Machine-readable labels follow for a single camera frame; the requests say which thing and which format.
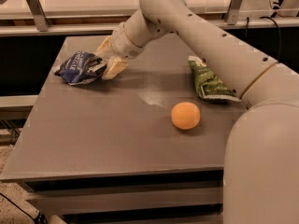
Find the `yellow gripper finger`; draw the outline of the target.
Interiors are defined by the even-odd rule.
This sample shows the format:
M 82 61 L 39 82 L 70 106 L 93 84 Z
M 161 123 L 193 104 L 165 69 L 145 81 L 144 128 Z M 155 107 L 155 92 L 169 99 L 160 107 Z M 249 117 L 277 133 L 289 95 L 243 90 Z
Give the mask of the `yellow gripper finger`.
M 106 59 L 110 57 L 111 54 L 112 54 L 111 36 L 108 35 L 101 43 L 101 45 L 97 48 L 95 55 L 102 59 Z
M 107 68 L 105 69 L 102 79 L 103 80 L 111 80 L 119 73 L 124 71 L 128 66 L 128 62 L 126 59 L 121 57 L 111 56 L 107 63 Z

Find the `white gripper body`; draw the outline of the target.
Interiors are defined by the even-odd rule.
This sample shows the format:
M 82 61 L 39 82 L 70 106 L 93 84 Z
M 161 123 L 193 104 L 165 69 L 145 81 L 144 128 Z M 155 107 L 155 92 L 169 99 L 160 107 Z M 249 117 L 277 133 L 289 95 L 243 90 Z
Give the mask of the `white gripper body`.
M 111 47 L 115 54 L 126 59 L 134 59 L 144 50 L 129 39 L 125 33 L 123 22 L 120 23 L 111 35 Z

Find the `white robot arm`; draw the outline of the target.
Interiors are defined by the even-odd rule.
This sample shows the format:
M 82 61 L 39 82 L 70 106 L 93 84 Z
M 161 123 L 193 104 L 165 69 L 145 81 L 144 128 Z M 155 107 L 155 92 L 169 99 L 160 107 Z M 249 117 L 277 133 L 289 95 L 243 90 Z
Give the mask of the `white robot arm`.
M 299 75 L 200 18 L 184 0 L 139 0 L 98 50 L 133 59 L 168 32 L 248 109 L 227 140 L 223 224 L 299 224 Z

